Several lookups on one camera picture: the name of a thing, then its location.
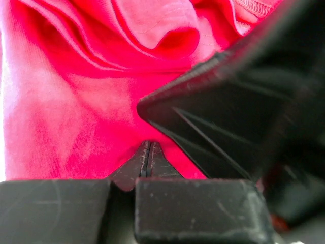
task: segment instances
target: black block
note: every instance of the black block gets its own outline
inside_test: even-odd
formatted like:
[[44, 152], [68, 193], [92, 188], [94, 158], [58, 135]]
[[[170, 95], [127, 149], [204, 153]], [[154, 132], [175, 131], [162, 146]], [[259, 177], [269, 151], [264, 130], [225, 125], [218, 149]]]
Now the black block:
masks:
[[8, 181], [0, 185], [1, 244], [95, 244], [107, 180]]
[[261, 194], [245, 180], [139, 179], [139, 243], [274, 243]]

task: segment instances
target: pink cloth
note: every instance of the pink cloth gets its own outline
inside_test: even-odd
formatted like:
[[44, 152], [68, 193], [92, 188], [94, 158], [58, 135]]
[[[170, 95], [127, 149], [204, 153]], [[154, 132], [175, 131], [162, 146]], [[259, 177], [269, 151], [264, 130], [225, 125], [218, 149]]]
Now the pink cloth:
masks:
[[159, 141], [183, 176], [202, 178], [136, 104], [278, 2], [0, 0], [6, 179], [106, 177], [146, 139]]

